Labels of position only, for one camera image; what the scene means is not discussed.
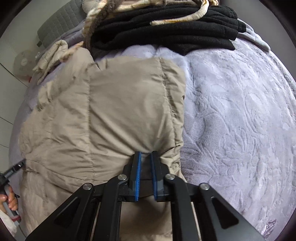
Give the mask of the person's left hand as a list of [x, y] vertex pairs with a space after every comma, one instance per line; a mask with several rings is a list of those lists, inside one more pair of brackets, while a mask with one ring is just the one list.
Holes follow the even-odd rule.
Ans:
[[1, 211], [4, 212], [5, 214], [7, 214], [7, 211], [3, 204], [6, 201], [8, 201], [8, 207], [10, 210], [16, 211], [18, 209], [18, 201], [17, 201], [17, 198], [15, 197], [15, 194], [11, 186], [9, 186], [8, 196], [4, 194], [0, 194], [0, 203], [1, 203], [0, 208], [1, 208]]

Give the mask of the white sleeve forearm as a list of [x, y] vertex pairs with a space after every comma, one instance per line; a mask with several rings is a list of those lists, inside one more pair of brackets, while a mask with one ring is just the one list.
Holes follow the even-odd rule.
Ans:
[[10, 234], [14, 237], [17, 232], [17, 227], [14, 224], [14, 222], [11, 220], [11, 218], [5, 214], [2, 210], [0, 210], [0, 218], [5, 224], [6, 228], [10, 232]]

